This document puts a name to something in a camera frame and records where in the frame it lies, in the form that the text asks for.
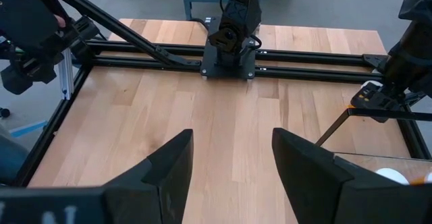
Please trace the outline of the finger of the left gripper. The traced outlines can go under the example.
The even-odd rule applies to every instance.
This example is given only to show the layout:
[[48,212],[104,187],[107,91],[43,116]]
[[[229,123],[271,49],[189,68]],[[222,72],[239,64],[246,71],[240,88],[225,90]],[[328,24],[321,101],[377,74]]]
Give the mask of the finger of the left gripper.
[[417,102],[419,102],[421,99],[426,97],[426,94],[424,92],[407,92],[404,94],[402,98],[402,106],[413,106]]
[[398,111],[402,93],[394,86],[386,86],[378,81],[367,81],[352,97],[350,103],[353,107],[361,109],[380,109]]

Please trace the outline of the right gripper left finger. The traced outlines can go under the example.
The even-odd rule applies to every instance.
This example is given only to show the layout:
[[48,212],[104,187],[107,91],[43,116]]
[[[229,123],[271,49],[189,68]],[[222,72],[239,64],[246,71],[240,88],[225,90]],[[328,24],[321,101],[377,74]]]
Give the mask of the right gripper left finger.
[[2,223],[181,223],[192,178],[193,131],[185,129],[97,187],[2,188]]

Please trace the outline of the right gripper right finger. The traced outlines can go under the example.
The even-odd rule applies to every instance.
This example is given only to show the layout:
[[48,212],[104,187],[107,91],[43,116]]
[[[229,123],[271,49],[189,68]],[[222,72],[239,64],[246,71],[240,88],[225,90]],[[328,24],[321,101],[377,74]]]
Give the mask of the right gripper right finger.
[[431,184],[400,184],[283,128],[271,146],[299,223],[431,222]]

